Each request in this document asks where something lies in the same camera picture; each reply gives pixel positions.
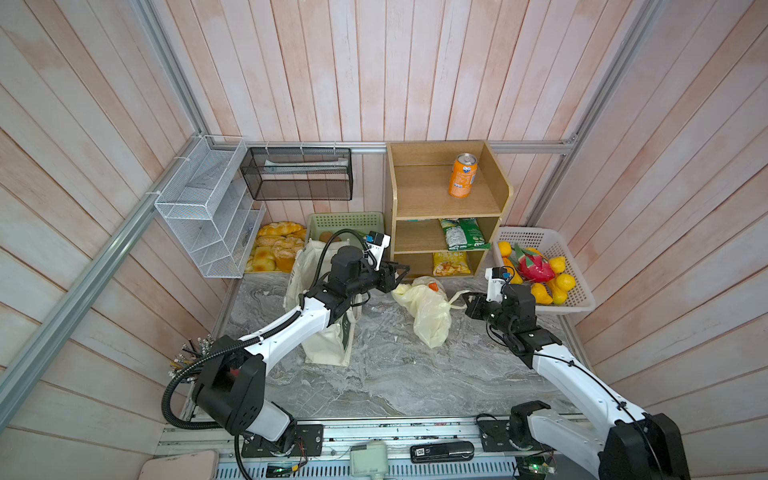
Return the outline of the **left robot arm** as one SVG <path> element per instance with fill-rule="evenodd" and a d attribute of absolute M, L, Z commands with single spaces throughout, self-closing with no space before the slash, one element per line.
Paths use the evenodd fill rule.
<path fill-rule="evenodd" d="M 333 255 L 328 273 L 315 272 L 292 310 L 239 339 L 220 337 L 207 354 L 175 373 L 161 399 L 165 420 L 186 430 L 222 428 L 235 439 L 258 437 L 280 453 L 290 451 L 295 420 L 266 399 L 268 373 L 302 342 L 363 305 L 371 291 L 389 293 L 409 272 L 406 265 L 384 260 L 388 235 L 370 232 L 356 239 L 356 245 L 343 245 Z M 192 400 L 210 416 L 208 422 L 182 420 L 172 411 L 171 397 L 188 379 L 194 381 Z"/>

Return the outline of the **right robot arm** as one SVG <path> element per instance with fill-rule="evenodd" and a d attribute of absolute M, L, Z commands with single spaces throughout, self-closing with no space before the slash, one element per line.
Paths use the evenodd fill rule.
<path fill-rule="evenodd" d="M 584 366 L 537 323 L 535 299 L 522 285 L 500 278 L 486 292 L 464 292 L 466 315 L 482 321 L 489 337 L 553 384 L 590 424 L 584 427 L 543 401 L 512 407 L 507 436 L 535 456 L 560 453 L 597 479 L 688 479 L 682 435 L 665 414 L 650 414 Z"/>

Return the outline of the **cream canvas tote bag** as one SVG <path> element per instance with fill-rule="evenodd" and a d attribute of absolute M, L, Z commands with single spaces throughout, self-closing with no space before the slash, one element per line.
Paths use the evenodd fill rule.
<path fill-rule="evenodd" d="M 301 305 L 301 295 L 312 286 L 317 267 L 320 267 L 319 277 L 329 273 L 331 258 L 342 246 L 349 246 L 349 242 L 332 243 L 325 256 L 321 257 L 325 246 L 323 242 L 308 240 L 304 248 L 297 253 L 283 301 L 286 312 Z M 301 342 L 306 362 L 347 367 L 351 362 L 356 322 L 361 310 L 361 307 L 350 307 L 334 318 L 322 302 L 308 299 L 302 322 L 310 335 L 305 334 Z"/>

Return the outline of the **yellow plastic grocery bag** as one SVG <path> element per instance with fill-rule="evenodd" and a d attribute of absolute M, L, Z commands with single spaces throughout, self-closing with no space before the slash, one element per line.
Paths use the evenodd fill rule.
<path fill-rule="evenodd" d="M 430 349 L 442 346 L 449 334 L 453 310 L 466 307 L 457 301 L 468 290 L 448 298 L 443 285 L 433 277 L 421 276 L 410 284 L 400 284 L 392 292 L 394 300 L 413 317 L 416 336 Z"/>

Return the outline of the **red dragon fruit toy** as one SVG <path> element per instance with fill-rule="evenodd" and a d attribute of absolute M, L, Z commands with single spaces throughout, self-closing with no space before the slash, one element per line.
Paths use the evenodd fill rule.
<path fill-rule="evenodd" d="M 538 251 L 514 245 L 517 271 L 529 282 L 546 283 L 556 277 L 550 263 Z"/>

